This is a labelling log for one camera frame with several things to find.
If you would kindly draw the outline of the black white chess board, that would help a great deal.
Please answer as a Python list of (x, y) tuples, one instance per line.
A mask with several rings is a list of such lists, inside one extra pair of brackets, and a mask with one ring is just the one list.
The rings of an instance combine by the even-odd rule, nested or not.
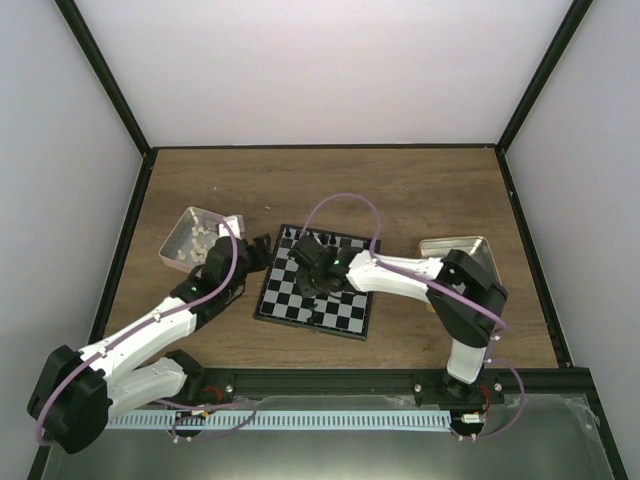
[[(292, 238), (285, 231), (294, 231)], [(257, 320), (270, 321), (294, 327), (303, 327), (364, 341), (367, 339), (373, 295), (371, 293), (338, 292), (328, 296), (303, 298), (296, 284), (297, 266), (289, 258), (296, 243), (299, 226), (280, 226), (273, 250), (273, 263), (267, 270), (254, 311)], [(324, 319), (315, 327), (306, 324), (313, 312), (322, 312)]]

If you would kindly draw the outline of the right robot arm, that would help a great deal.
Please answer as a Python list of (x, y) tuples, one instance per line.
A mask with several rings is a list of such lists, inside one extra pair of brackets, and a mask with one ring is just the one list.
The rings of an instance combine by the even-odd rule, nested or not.
[(442, 258), (409, 259), (323, 246), (305, 235), (289, 258), (305, 297), (380, 292), (430, 305), (452, 339), (445, 393), (465, 403), (479, 392), (489, 345), (506, 330), (502, 313), (508, 293), (470, 254), (452, 249)]

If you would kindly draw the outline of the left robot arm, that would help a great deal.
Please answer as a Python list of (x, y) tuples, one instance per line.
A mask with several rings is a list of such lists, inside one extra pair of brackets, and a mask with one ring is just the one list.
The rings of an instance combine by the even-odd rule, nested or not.
[(157, 400), (196, 402), (204, 392), (198, 363), (173, 352), (145, 362), (173, 342), (200, 330), (242, 294), (249, 274), (272, 263), (271, 238), (219, 238), (204, 264), (191, 270), (161, 303), (115, 334), (73, 350), (51, 352), (27, 404), (42, 446), (77, 453), (107, 423)]

